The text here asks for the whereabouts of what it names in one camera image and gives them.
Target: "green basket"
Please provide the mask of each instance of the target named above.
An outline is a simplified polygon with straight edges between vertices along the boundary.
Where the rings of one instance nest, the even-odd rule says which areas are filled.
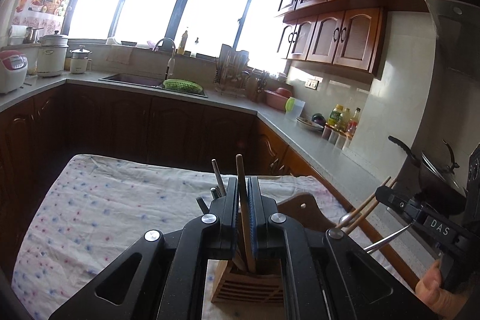
[[[200,94],[203,91],[202,86],[187,80],[167,79],[163,82],[165,88],[174,91],[184,91],[192,94]]]

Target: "plate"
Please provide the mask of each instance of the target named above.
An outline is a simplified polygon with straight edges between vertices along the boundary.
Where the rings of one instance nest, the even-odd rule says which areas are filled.
[[[311,122],[306,118],[297,117],[297,121],[305,129],[308,129],[311,131],[323,131],[323,126],[316,124],[315,122]]]

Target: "gray countertop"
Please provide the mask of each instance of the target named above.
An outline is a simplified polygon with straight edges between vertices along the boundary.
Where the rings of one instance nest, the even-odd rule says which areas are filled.
[[[285,118],[284,113],[261,103],[253,103],[244,98],[221,95],[206,89],[208,98],[189,96],[155,88],[129,86],[99,80],[115,73],[91,71],[85,74],[64,72],[61,76],[41,78],[30,76],[23,88],[0,96],[0,112],[12,105],[32,97],[42,91],[64,83],[112,88],[116,90],[141,92],[144,94],[179,99],[188,102],[223,107],[257,115],[293,150],[303,157],[320,175],[332,184],[352,205],[359,205],[376,188],[380,181],[347,157],[339,148],[322,139],[319,134],[310,132]],[[370,224],[382,235],[387,236],[402,227],[400,222],[380,204],[367,218]],[[402,257],[417,276],[422,276],[434,261],[430,252],[410,233],[405,232],[395,239],[391,246]]]

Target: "white rice cooker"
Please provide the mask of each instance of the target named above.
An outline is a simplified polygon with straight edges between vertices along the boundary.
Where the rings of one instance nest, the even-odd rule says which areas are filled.
[[[57,76],[62,74],[65,67],[65,56],[68,48],[68,36],[49,34],[40,38],[40,49],[37,59],[38,76]]]
[[[27,75],[27,57],[18,51],[0,52],[0,93],[19,88]]]

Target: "pot handle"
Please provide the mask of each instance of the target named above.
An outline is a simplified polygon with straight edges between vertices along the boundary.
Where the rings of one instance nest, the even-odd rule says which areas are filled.
[[[393,136],[388,136],[388,139],[392,143],[398,145],[400,148],[402,148],[405,151],[405,153],[410,158],[410,161],[415,167],[418,167],[418,168],[420,167],[420,164],[421,164],[420,160],[418,160],[418,158],[413,154],[412,150],[403,141]]]
[[[450,165],[447,167],[447,170],[448,172],[451,172],[453,174],[453,170],[459,168],[460,166],[457,162],[455,162],[455,155],[453,154],[453,150],[450,144],[448,144],[445,140],[442,141],[447,146],[448,152],[450,153]]]

